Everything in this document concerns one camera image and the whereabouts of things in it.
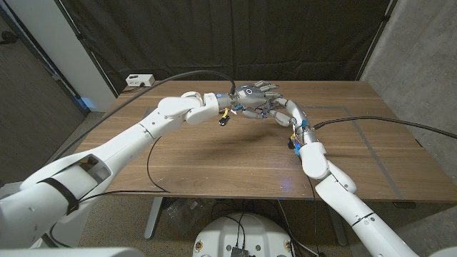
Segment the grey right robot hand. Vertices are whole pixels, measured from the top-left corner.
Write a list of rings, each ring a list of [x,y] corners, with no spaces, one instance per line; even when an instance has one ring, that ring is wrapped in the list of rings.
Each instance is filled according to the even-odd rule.
[[[292,100],[277,98],[268,113],[282,126],[292,126],[294,138],[300,145],[318,142],[306,113]]]

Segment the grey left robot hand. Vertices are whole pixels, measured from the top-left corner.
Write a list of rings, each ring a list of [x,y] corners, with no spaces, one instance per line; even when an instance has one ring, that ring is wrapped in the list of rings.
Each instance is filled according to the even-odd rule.
[[[282,97],[280,93],[273,92],[277,88],[278,85],[258,81],[237,86],[232,94],[216,94],[219,113],[241,111],[248,119],[266,119],[267,113],[278,107],[276,99]]]

